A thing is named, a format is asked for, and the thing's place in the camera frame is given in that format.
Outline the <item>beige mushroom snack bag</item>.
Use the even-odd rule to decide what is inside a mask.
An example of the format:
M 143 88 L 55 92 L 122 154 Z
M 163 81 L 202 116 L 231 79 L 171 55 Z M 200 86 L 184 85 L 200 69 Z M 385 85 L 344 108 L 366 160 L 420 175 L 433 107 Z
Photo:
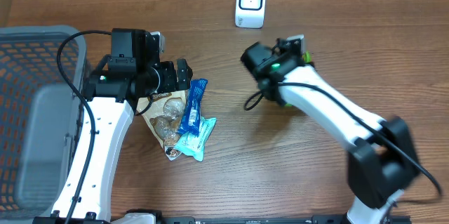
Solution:
M 138 113 L 149 105 L 142 116 L 170 161 L 181 155 L 174 147 L 180 139 L 178 129 L 185 112 L 187 94 L 187 91 L 159 93 L 138 101 Z

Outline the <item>blue cookie packet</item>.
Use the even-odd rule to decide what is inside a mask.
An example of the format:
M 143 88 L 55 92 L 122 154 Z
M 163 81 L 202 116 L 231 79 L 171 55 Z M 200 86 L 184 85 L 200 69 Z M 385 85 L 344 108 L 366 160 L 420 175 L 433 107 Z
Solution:
M 199 135 L 201 122 L 201 101 L 208 84 L 207 79 L 195 79 L 191 81 L 184 114 L 180 121 L 178 133 Z

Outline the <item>teal snack packet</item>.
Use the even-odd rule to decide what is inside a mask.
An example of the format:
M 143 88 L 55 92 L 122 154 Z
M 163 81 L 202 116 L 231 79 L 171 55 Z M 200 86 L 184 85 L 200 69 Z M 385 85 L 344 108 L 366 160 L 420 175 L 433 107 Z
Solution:
M 186 156 L 193 157 L 198 162 L 202 162 L 206 142 L 209 139 L 216 122 L 216 118 L 205 119 L 202 117 L 199 124 L 199 134 L 197 136 L 192 133 L 184 134 L 175 144 L 174 149 L 180 151 Z

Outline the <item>green gummy candy bag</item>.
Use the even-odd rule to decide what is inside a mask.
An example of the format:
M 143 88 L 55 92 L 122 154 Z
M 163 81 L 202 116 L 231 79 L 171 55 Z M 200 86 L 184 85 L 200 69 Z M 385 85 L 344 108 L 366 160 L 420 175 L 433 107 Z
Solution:
M 309 51 L 306 51 L 306 52 L 303 53 L 302 59 L 303 59 L 304 62 L 307 63 L 307 64 L 312 63 L 312 59 L 311 59 L 311 56 L 310 56 Z

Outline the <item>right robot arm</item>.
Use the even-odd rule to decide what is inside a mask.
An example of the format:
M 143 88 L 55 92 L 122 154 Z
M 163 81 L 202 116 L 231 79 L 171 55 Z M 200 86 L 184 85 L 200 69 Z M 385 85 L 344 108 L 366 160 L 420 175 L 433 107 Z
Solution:
M 292 105 L 314 119 L 347 153 L 348 185 L 355 199 L 343 223 L 385 223 L 392 206 L 418 176 L 418 158 L 408 125 L 369 112 L 327 84 L 300 40 L 257 42 L 241 62 L 259 94 Z

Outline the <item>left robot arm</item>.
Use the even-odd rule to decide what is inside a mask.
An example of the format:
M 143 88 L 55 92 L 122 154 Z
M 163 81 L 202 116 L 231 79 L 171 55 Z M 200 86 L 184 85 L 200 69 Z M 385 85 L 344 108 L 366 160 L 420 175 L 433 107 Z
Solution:
M 139 99 L 190 87 L 193 73 L 185 59 L 161 61 L 162 33 L 114 28 L 108 35 L 111 51 L 82 88 L 68 83 L 83 105 L 79 141 L 50 215 L 33 224 L 109 223 L 116 166 Z

